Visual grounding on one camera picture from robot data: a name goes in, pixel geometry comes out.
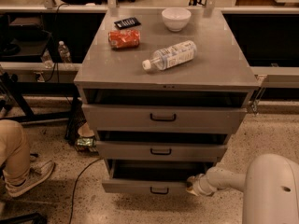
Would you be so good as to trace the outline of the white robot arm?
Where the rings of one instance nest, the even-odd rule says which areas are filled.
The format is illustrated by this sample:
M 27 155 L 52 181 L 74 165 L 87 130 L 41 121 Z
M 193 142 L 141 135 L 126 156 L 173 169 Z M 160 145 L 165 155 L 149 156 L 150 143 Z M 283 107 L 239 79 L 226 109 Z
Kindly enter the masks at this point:
M 195 196 L 223 189 L 243 193 L 242 224 L 299 224 L 299 164 L 294 161 L 263 154 L 245 174 L 212 167 L 187 179 L 186 191 Z

